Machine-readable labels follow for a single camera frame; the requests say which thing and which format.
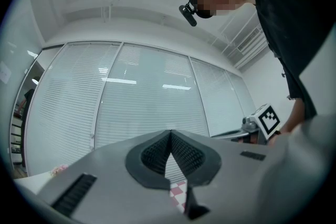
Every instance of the white table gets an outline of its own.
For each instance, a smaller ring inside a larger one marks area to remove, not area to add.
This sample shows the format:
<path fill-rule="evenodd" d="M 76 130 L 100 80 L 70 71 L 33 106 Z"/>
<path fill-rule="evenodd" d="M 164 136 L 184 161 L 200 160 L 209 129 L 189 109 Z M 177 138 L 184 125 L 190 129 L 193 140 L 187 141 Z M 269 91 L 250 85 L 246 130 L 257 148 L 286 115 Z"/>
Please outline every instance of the white table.
<path fill-rule="evenodd" d="M 52 178 L 50 172 L 45 172 L 35 176 L 15 179 L 14 182 L 18 185 L 24 186 L 34 194 L 43 188 L 43 186 Z"/>

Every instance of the black t-shirt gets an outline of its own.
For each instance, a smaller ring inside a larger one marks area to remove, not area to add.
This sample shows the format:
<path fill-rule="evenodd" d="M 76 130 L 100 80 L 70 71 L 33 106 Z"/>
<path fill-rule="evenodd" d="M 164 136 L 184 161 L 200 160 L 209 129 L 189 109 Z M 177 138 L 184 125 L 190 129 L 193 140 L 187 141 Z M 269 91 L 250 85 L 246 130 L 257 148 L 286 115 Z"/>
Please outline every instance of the black t-shirt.
<path fill-rule="evenodd" d="M 303 99 L 306 119 L 316 111 L 299 75 L 323 44 L 334 22 L 333 5 L 326 1 L 256 0 L 269 47 L 283 65 L 290 96 Z"/>
<path fill-rule="evenodd" d="M 32 101 L 33 94 L 34 94 L 34 89 L 30 89 L 29 91 L 25 93 L 26 104 L 25 104 L 25 108 L 23 109 L 22 118 L 21 118 L 21 120 L 24 123 L 26 122 L 26 119 L 27 119 L 28 109 L 30 106 L 30 102 Z"/>

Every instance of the white venetian blind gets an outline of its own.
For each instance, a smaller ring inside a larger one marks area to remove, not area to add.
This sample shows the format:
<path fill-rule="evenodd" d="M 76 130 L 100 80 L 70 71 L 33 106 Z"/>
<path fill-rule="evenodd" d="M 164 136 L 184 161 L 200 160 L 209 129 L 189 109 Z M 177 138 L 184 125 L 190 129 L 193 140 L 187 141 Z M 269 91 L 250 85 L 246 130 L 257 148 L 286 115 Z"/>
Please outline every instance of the white venetian blind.
<path fill-rule="evenodd" d="M 187 57 L 124 45 L 102 95 L 95 148 L 167 129 L 209 136 L 199 94 Z M 165 176 L 184 178 L 172 156 Z"/>
<path fill-rule="evenodd" d="M 225 70 L 192 60 L 210 136 L 238 129 L 244 117 Z"/>
<path fill-rule="evenodd" d="M 40 81 L 26 133 L 29 175 L 72 164 L 90 152 L 94 110 L 119 44 L 67 44 Z"/>
<path fill-rule="evenodd" d="M 227 71 L 227 74 L 229 75 L 229 78 L 236 90 L 241 107 L 244 112 L 244 116 L 250 116 L 253 112 L 256 111 L 256 107 L 244 80 L 229 71 Z"/>

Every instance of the man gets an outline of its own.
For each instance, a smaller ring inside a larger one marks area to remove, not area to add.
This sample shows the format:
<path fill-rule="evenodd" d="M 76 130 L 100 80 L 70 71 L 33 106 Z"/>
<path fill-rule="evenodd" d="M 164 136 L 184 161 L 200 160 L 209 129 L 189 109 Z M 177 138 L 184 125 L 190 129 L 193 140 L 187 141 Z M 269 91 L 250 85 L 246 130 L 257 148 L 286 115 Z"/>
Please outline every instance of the man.
<path fill-rule="evenodd" d="M 40 80 L 40 77 L 34 77 L 34 80 L 38 82 Z M 24 109 L 23 109 L 22 117 L 21 117 L 22 125 L 21 125 L 21 143 L 20 143 L 21 158 L 22 158 L 22 164 L 20 165 L 20 168 L 25 173 L 27 172 L 26 161 L 25 161 L 25 151 L 24 151 L 25 127 L 26 127 L 28 110 L 29 110 L 29 106 L 30 106 L 30 103 L 31 103 L 33 95 L 34 95 L 34 91 L 35 91 L 34 89 L 30 89 L 29 91 L 27 91 L 25 93 L 25 98 L 20 103 L 20 105 L 17 109 L 17 113 L 20 114 L 21 109 L 23 108 L 23 106 L 25 106 Z"/>
<path fill-rule="evenodd" d="M 189 1 L 202 18 L 228 13 L 245 3 L 254 4 L 269 47 L 283 65 L 290 96 L 296 100 L 280 132 L 291 132 L 298 124 L 316 114 L 299 75 L 316 54 L 334 23 L 334 8 L 328 5 L 328 0 Z M 326 14 L 330 15 L 327 19 L 324 18 Z"/>

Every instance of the red and white checkered cloth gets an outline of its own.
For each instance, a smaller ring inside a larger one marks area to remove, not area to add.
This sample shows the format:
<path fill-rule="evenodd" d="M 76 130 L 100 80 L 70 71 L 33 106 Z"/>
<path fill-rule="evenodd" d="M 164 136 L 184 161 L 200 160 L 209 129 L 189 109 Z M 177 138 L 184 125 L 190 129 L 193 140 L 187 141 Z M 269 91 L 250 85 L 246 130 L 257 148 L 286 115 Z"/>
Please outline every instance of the red and white checkered cloth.
<path fill-rule="evenodd" d="M 173 199 L 175 205 L 181 212 L 184 212 L 185 200 L 187 192 L 187 181 L 183 180 L 178 183 L 173 183 L 170 186 L 170 197 Z"/>

